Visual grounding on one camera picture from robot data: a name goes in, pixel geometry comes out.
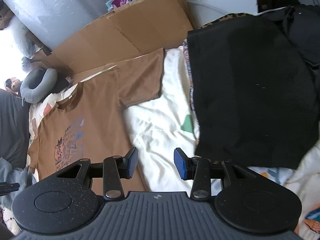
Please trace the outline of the brown t-shirt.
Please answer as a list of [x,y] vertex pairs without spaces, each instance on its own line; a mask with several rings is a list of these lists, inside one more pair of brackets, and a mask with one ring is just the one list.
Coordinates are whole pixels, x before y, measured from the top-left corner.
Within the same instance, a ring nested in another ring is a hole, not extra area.
[[71,97],[42,118],[28,153],[39,179],[88,158],[100,163],[131,148],[123,111],[157,99],[161,92],[164,49],[125,61],[80,82]]

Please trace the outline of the black patterned clothes pile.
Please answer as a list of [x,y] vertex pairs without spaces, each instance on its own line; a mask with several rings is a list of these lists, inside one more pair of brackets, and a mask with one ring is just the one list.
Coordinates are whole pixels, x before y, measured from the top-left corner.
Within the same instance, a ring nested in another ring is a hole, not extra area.
[[187,45],[196,155],[297,169],[319,138],[319,6],[228,16]]

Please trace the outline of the grey-blue garment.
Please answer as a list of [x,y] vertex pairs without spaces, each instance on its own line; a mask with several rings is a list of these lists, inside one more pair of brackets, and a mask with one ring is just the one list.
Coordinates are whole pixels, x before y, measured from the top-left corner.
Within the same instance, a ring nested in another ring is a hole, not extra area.
[[1,158],[1,183],[19,183],[20,188],[18,191],[11,192],[5,196],[1,196],[1,205],[11,210],[12,202],[16,196],[26,188],[36,183],[36,179],[31,172],[29,167],[13,168],[12,165],[5,159]]

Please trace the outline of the cream bear print blanket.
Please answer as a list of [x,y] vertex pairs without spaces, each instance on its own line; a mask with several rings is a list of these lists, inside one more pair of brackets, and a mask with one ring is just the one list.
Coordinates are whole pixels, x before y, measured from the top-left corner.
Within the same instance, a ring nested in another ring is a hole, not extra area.
[[180,180],[173,150],[195,150],[199,129],[189,107],[189,77],[183,49],[164,58],[162,95],[124,112],[130,141],[138,148],[149,193],[132,193],[107,204],[88,226],[64,239],[250,239],[227,226],[208,204],[187,197],[191,184]]

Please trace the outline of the dark grey pillow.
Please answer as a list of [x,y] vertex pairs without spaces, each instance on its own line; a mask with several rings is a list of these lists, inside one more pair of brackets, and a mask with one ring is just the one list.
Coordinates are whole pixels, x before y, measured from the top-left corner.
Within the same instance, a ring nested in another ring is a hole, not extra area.
[[24,168],[29,147],[28,103],[1,90],[1,157],[12,167]]

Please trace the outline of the grey neck pillow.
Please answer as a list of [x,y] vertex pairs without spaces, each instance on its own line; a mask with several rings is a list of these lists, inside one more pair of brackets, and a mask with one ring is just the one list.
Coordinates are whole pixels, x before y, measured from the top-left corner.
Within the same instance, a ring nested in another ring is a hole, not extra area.
[[57,71],[54,68],[35,68],[22,81],[20,94],[22,105],[40,102],[54,88]]

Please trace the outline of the teddy bear toy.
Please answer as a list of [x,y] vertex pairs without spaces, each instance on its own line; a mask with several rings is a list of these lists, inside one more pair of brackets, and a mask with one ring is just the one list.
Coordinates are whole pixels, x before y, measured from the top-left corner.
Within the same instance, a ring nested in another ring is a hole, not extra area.
[[21,80],[15,77],[9,78],[5,81],[5,90],[11,94],[21,97],[21,93],[20,93],[21,84],[22,84]]

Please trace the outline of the white pillow in plastic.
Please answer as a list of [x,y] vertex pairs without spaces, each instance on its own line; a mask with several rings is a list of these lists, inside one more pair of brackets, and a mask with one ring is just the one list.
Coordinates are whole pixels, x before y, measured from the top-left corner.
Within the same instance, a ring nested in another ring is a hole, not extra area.
[[11,19],[9,29],[17,49],[22,54],[22,70],[28,73],[31,71],[31,60],[35,53],[43,48],[43,44],[16,16]]

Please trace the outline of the brown cardboard sheet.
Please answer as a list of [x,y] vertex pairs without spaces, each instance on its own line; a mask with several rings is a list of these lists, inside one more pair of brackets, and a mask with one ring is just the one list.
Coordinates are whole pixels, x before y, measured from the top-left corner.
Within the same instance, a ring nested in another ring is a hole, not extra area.
[[31,66],[89,73],[159,48],[177,48],[195,28],[187,0],[136,0],[86,25]]

